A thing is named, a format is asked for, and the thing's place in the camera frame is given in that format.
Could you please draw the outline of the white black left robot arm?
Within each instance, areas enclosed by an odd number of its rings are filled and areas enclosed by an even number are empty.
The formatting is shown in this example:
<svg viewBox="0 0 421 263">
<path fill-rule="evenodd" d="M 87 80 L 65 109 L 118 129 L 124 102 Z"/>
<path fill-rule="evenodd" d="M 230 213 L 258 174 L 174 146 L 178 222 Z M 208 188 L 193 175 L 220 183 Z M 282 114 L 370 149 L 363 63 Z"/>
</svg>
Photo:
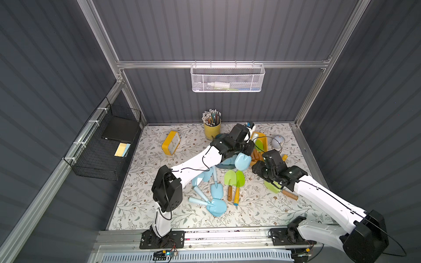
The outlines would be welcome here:
<svg viewBox="0 0 421 263">
<path fill-rule="evenodd" d="M 157 172 L 152 185 L 153 200 L 156 203 L 156 215 L 151 230 L 158 238 L 171 232 L 172 211 L 183 201 L 183 188 L 201 173 L 236 156 L 235 168 L 245 171 L 251 163 L 251 154 L 255 144 L 252 134 L 255 124 L 236 124 L 230 133 L 222 133 L 212 140 L 201 153 L 188 161 L 172 168 L 163 165 Z"/>
</svg>

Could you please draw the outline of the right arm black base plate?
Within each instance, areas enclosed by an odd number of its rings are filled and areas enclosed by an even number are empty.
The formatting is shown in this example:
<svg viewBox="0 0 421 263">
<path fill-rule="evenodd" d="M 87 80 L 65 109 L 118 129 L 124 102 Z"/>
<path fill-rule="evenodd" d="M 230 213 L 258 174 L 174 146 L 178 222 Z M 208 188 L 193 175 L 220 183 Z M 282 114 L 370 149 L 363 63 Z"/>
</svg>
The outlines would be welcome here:
<svg viewBox="0 0 421 263">
<path fill-rule="evenodd" d="M 297 230 L 287 227 L 272 228 L 268 231 L 268 236 L 272 240 L 274 246 L 309 245 L 312 247 L 317 244 L 316 241 L 305 240 Z"/>
</svg>

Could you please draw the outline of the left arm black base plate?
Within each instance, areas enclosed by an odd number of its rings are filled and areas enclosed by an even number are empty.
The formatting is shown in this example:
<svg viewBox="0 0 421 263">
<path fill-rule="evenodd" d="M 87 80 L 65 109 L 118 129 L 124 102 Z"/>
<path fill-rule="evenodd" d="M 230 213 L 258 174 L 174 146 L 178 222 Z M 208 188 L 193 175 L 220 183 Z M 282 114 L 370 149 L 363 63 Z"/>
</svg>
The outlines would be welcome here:
<svg viewBox="0 0 421 263">
<path fill-rule="evenodd" d="M 185 241 L 185 231 L 170 231 L 163 237 L 159 237 L 150 227 L 141 235 L 139 249 L 171 249 L 183 248 Z"/>
</svg>

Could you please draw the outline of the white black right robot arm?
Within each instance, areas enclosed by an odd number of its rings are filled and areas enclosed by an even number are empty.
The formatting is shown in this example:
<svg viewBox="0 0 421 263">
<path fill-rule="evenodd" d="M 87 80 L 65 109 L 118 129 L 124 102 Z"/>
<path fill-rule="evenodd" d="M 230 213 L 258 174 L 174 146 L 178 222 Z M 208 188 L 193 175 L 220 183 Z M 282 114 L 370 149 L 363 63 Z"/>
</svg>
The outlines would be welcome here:
<svg viewBox="0 0 421 263">
<path fill-rule="evenodd" d="M 297 166 L 288 167 L 276 150 L 263 153 L 252 172 L 272 185 L 288 188 L 326 212 L 337 226 L 298 216 L 287 226 L 291 242 L 315 241 L 344 252 L 355 263 L 373 263 L 389 245 L 384 217 L 340 198 Z"/>
</svg>

